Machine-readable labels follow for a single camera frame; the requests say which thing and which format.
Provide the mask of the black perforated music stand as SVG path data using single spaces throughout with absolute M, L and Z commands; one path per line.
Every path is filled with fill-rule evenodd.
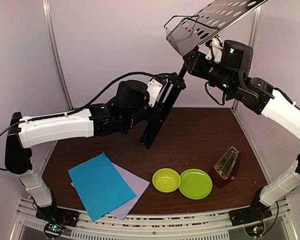
M 184 76 L 188 72 L 184 56 L 192 51 L 207 55 L 207 42 L 263 4 L 264 0 L 214 0 L 192 16 L 183 15 L 173 30 L 166 33 L 166 40 L 182 57 L 183 65 L 179 74 L 167 82 L 158 100 L 164 102 L 163 112 L 154 123 L 148 123 L 140 138 L 147 149 L 151 148 L 181 91 L 186 88 Z M 240 48 L 243 43 L 234 40 L 222 43 L 221 61 L 215 62 L 210 69 L 210 78 L 206 83 L 222 91 L 223 101 L 237 100 L 238 73 L 243 58 Z

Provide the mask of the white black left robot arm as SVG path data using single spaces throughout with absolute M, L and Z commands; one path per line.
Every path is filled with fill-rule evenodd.
M 135 71 L 112 80 L 92 100 L 71 111 L 26 117 L 15 112 L 6 136 L 5 167 L 15 174 L 29 192 L 37 211 L 51 222 L 62 218 L 53 192 L 37 174 L 31 162 L 32 147 L 72 138 L 102 137 L 112 133 L 126 135 L 138 123 L 154 117 L 161 91 L 176 73 L 151 74 Z

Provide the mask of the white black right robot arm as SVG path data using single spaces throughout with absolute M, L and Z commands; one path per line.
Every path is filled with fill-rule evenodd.
M 247 109 L 272 122 L 300 141 L 300 108 L 280 88 L 260 77 L 250 77 L 252 47 L 226 40 L 217 47 L 220 57 L 209 57 L 197 49 L 183 56 L 188 73 L 220 89 L 225 101 L 235 99 Z M 270 207 L 300 187 L 300 152 L 290 166 L 272 182 L 261 187 L 250 206 L 232 210 L 234 220 L 256 221 L 267 215 Z

